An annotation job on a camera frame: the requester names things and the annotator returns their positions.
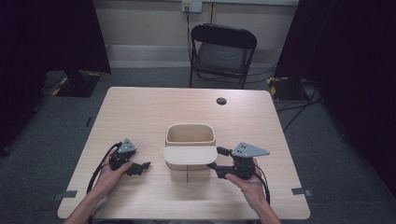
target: table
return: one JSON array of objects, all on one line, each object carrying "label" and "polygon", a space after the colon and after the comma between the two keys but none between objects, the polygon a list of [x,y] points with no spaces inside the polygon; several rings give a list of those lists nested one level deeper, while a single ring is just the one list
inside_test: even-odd
[{"label": "table", "polygon": [[[218,98],[226,105],[218,105]],[[177,123],[205,123],[218,147],[234,149],[240,142],[262,147],[269,156],[257,157],[271,191],[271,205],[281,219],[306,219],[310,212],[274,104],[267,91],[113,87],[99,111],[67,190],[58,216],[66,218],[84,198],[92,172],[115,143],[129,138],[138,151],[134,162],[151,161],[142,175],[125,175],[96,207],[95,218],[115,219],[258,219],[239,188],[218,179],[189,182],[175,178],[163,159],[165,134]],[[232,165],[218,156],[217,164]]]}]

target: controller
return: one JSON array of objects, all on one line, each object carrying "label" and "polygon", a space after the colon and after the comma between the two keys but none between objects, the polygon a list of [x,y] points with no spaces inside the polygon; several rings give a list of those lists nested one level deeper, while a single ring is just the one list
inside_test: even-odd
[{"label": "controller", "polygon": [[[126,138],[121,146],[117,148],[117,150],[110,157],[110,167],[111,169],[117,170],[119,169],[125,162],[129,161],[131,157],[136,153],[137,147]],[[143,171],[148,169],[150,166],[150,162],[145,162],[143,164],[133,163],[131,168],[129,168],[126,172],[127,175],[142,175]]]},{"label": "controller", "polygon": [[256,172],[256,164],[253,157],[270,154],[265,149],[254,147],[247,143],[240,143],[234,150],[217,147],[217,151],[220,155],[233,158],[233,166],[218,166],[215,162],[207,165],[207,167],[216,171],[218,178],[223,179],[225,179],[227,174],[236,175],[244,180],[250,179]]}]

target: black backdrop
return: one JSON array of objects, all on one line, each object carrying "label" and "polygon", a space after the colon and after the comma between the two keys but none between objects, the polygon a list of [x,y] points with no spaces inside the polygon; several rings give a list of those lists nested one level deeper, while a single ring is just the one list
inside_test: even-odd
[{"label": "black backdrop", "polygon": [[318,81],[356,149],[396,196],[396,2],[300,0],[275,77]]},{"label": "black backdrop", "polygon": [[33,114],[48,71],[110,74],[92,0],[2,1],[0,50],[1,149]]}]

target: black stand base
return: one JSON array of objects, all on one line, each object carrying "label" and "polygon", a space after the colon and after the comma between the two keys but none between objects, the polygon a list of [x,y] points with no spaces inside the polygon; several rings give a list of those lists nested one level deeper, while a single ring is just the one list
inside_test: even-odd
[{"label": "black stand base", "polygon": [[301,82],[287,77],[270,77],[267,79],[271,95],[279,101],[308,101],[309,97]]},{"label": "black stand base", "polygon": [[53,95],[70,97],[91,97],[100,76],[79,71],[67,73],[67,80],[62,83]]}]

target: hand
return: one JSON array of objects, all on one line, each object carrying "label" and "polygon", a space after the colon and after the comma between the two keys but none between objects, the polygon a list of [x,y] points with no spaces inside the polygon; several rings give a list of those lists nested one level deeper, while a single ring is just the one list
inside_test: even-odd
[{"label": "hand", "polygon": [[[256,167],[256,174],[259,176],[262,175],[258,167]],[[266,203],[262,189],[262,182],[257,176],[253,175],[249,180],[240,179],[236,175],[232,174],[227,174],[225,177],[241,189],[250,208],[256,209],[259,204]]]},{"label": "hand", "polygon": [[133,164],[131,161],[127,161],[119,169],[113,171],[108,163],[110,157],[114,154],[116,150],[116,148],[111,150],[111,152],[106,157],[103,163],[103,168],[99,174],[95,186],[92,189],[92,191],[99,194],[101,198],[104,198],[114,188],[114,186],[116,186],[120,177],[125,174],[125,172]]}]

